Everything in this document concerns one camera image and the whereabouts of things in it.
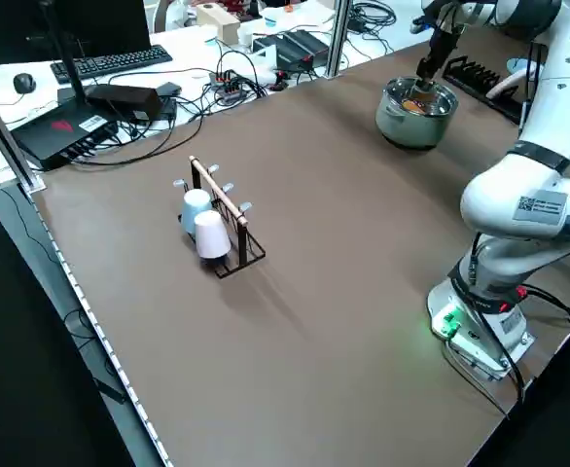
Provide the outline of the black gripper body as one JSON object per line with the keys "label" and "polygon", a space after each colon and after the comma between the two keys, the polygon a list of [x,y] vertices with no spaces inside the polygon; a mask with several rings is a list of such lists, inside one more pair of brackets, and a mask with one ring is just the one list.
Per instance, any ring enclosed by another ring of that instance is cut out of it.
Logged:
{"label": "black gripper body", "polygon": [[453,19],[438,24],[430,40],[428,62],[432,66],[442,66],[462,35],[462,25]]}

